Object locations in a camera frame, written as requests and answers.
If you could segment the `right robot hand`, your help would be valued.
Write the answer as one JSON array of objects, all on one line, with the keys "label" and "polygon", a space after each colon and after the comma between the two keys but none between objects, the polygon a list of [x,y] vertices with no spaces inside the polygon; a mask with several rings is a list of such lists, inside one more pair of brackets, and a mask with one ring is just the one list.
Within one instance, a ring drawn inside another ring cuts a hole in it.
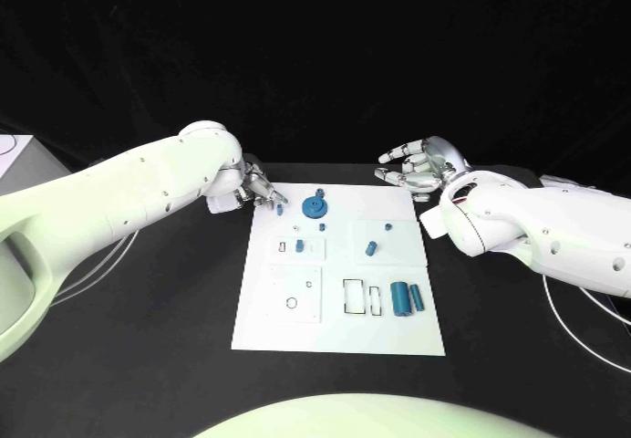
[{"label": "right robot hand", "polygon": [[398,159],[402,159],[401,170],[392,171],[382,167],[375,170],[375,176],[408,190],[416,203],[428,202],[431,194],[473,170],[457,147],[438,136],[393,148],[379,157],[379,164]]}]

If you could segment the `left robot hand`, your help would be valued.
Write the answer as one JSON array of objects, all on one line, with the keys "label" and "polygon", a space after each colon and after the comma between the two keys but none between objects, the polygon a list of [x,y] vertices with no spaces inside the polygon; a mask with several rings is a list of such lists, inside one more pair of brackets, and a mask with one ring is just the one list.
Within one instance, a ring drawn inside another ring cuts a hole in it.
[{"label": "left robot hand", "polygon": [[265,206],[268,209],[288,203],[287,197],[268,181],[262,168],[248,161],[244,161],[244,181],[234,195],[239,204],[252,202],[255,207]]}]

